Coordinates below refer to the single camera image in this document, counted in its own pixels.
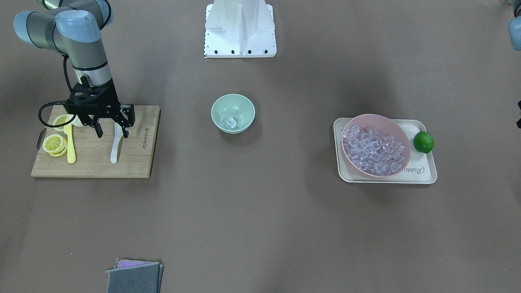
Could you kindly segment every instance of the folded cloth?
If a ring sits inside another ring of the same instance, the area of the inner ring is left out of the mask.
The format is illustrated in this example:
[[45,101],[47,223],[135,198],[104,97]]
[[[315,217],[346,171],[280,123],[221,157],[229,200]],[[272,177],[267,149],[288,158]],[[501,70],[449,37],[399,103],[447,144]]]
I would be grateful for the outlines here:
[[108,270],[107,293],[159,293],[163,265],[159,262],[119,260]]

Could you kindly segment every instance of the plastic spoon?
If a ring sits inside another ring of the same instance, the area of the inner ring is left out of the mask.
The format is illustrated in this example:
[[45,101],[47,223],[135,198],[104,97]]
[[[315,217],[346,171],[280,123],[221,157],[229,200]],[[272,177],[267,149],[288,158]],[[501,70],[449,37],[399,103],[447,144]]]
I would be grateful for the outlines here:
[[[72,115],[67,115],[67,120],[71,120]],[[67,135],[67,162],[72,164],[76,162],[76,151],[74,150],[74,142],[72,140],[72,123],[64,126],[64,132]]]
[[119,142],[121,141],[122,136],[123,130],[121,129],[121,126],[114,123],[114,143],[112,145],[112,151],[110,152],[110,162],[113,164],[118,161]]

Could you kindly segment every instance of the black cable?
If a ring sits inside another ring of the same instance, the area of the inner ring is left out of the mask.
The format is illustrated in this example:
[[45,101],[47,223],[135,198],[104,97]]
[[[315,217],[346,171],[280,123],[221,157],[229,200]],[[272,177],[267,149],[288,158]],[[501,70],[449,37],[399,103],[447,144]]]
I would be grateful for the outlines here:
[[112,16],[112,8],[110,7],[110,3],[108,0],[105,0],[105,3],[107,3],[108,6],[108,17],[107,20],[105,20],[105,22],[100,26],[100,30],[102,30],[107,25],[107,23],[110,21],[110,17]]
[[69,55],[63,55],[63,56],[64,56],[65,82],[67,83],[67,87],[69,88],[69,91],[72,91],[72,87],[70,86],[70,81],[69,81],[69,75],[67,74],[67,59],[69,58]]
[[69,120],[69,121],[67,121],[67,122],[65,122],[65,123],[62,123],[62,124],[58,124],[58,125],[50,125],[50,124],[47,124],[47,123],[42,119],[42,111],[43,111],[43,109],[45,109],[45,108],[47,108],[47,107],[49,107],[49,106],[59,106],[59,105],[63,105],[63,104],[65,104],[65,101],[56,101],[56,102],[50,102],[50,103],[47,103],[47,104],[41,106],[40,109],[38,110],[38,119],[40,120],[40,122],[41,122],[43,125],[45,125],[45,126],[47,126],[47,127],[52,127],[52,128],[62,127],[62,126],[65,126],[65,125],[71,123],[71,122],[76,118],[76,114],[74,114],[74,115],[72,116],[72,119],[71,119],[71,120]]
[[514,17],[518,17],[519,16],[519,8],[521,7],[521,1],[517,0],[516,2],[514,2]]

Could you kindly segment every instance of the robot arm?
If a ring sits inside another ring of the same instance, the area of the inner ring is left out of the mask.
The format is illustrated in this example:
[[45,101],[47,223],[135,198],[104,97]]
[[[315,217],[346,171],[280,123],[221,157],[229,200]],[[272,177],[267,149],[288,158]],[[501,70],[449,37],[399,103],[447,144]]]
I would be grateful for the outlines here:
[[[514,19],[508,23],[508,31],[510,33],[510,40],[512,41],[512,47],[514,50],[521,51],[521,0],[515,0],[513,3],[514,8]],[[517,127],[521,128],[521,119],[517,122]]]
[[67,113],[77,115],[84,125],[95,128],[98,137],[103,135],[100,118],[113,119],[121,126],[124,137],[128,137],[128,131],[135,120],[134,107],[132,104],[121,105],[118,101],[101,40],[100,29],[112,19],[108,2],[38,2],[49,11],[19,13],[14,22],[16,34],[33,46],[69,57],[78,79],[78,83],[70,89],[69,99],[55,102],[54,105],[63,105]]

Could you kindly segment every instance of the lime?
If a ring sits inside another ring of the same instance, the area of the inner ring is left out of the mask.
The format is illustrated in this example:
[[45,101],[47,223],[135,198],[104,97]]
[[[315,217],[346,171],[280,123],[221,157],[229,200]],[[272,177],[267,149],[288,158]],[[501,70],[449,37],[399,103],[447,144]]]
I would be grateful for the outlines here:
[[420,131],[416,134],[413,140],[414,148],[424,154],[428,154],[434,148],[434,138],[425,131]]
[[[67,121],[69,121],[69,120],[67,120],[67,114],[59,115],[58,117],[56,117],[56,119],[54,119],[53,125],[60,125],[60,124],[63,124],[65,122],[67,122]],[[64,127],[63,126],[55,127],[54,129],[56,129],[56,131],[63,132]]]
[[65,148],[65,138],[61,135],[50,135],[43,141],[43,150],[49,154],[56,154]]

